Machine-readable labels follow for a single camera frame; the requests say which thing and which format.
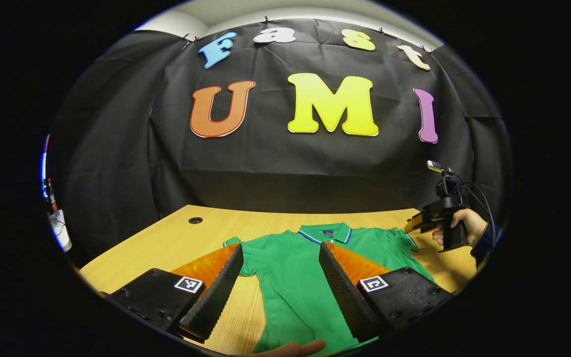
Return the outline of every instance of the green polo shirt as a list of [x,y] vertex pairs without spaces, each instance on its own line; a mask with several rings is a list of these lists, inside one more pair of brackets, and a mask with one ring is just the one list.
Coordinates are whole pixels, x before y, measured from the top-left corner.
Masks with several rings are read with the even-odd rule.
[[233,237],[244,251],[242,276],[256,275],[263,296],[266,327],[253,353],[295,341],[306,344],[323,339],[327,347],[313,355],[337,353],[360,346],[351,336],[338,303],[319,264],[320,244],[330,241],[390,270],[412,267],[433,280],[415,260],[417,246],[403,229],[356,228],[345,223],[301,226],[251,241]]

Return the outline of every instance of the black backdrop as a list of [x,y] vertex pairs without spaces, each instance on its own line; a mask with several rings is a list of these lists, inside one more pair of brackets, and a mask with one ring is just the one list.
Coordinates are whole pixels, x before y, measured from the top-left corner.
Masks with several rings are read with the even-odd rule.
[[[267,28],[295,30],[290,43],[258,44]],[[373,51],[347,46],[342,29],[364,32]],[[233,31],[231,55],[204,68],[198,50]],[[397,45],[422,53],[412,64]],[[348,75],[373,82],[375,137],[294,134],[295,90],[288,76],[317,74],[336,91]],[[252,80],[242,125],[218,138],[192,133],[192,94],[219,86],[211,117],[228,115],[229,84]],[[413,88],[434,97],[437,144],[421,142]],[[122,38],[66,97],[50,131],[47,176],[66,214],[73,244],[95,258],[187,204],[236,210],[349,213],[421,208],[435,201],[434,160],[487,195],[499,226],[506,220],[512,171],[498,107],[450,48],[429,54],[394,36],[325,20],[276,20],[223,30],[196,43],[157,31]],[[473,208],[489,221],[487,213]]]
[[[0,355],[195,354],[93,294],[60,252],[38,187],[45,135],[75,80],[124,34],[174,4],[81,0],[57,12],[52,2],[7,2],[6,11],[0,3]],[[571,182],[557,171],[571,145],[570,126],[539,133],[571,118],[571,107],[556,100],[561,86],[543,81],[556,79],[565,63],[544,55],[525,66],[526,75],[515,72],[522,63],[515,45],[525,41],[515,31],[521,7],[434,2],[425,9],[412,0],[393,6],[444,39],[487,84],[508,124],[516,179],[512,219],[489,264],[433,318],[372,344],[376,350],[364,356],[571,353],[571,221],[557,199]],[[558,9],[544,5],[545,14]],[[560,11],[571,12],[571,4]],[[521,15],[544,32],[524,58],[568,43],[555,17]],[[529,105],[516,108],[515,91]]]

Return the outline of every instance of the human hand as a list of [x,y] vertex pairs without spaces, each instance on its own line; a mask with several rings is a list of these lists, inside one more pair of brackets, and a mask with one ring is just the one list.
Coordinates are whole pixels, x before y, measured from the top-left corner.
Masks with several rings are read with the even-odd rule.
[[271,351],[253,353],[252,355],[235,355],[235,357],[307,357],[323,350],[327,343],[317,339],[303,346],[298,343],[287,343]]
[[[458,210],[457,212],[453,213],[451,228],[457,226],[460,221],[464,221],[468,244],[474,248],[486,231],[486,228],[488,228],[488,222],[483,220],[482,217],[477,214],[477,212],[468,208],[464,208],[463,210]],[[444,231],[442,231],[442,222],[438,224],[438,229],[433,231],[433,240],[438,242],[439,245],[444,245]]]

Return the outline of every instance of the wooden table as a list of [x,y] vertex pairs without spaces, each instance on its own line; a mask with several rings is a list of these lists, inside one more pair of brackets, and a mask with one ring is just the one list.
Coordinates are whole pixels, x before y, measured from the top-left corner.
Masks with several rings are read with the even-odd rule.
[[[145,271],[156,267],[172,271],[191,260],[222,248],[222,243],[239,237],[248,241],[265,235],[296,232],[301,225],[345,222],[352,228],[404,228],[415,209],[348,214],[295,214],[222,210],[185,206],[133,237],[109,249],[82,267],[81,275],[99,291],[113,293]],[[204,221],[190,224],[192,217]],[[462,288],[474,275],[470,247],[438,254],[442,247],[431,233],[410,234],[420,248],[415,259],[449,292]],[[256,276],[239,276],[211,337],[198,344],[225,354],[250,353],[259,341],[266,320]]]

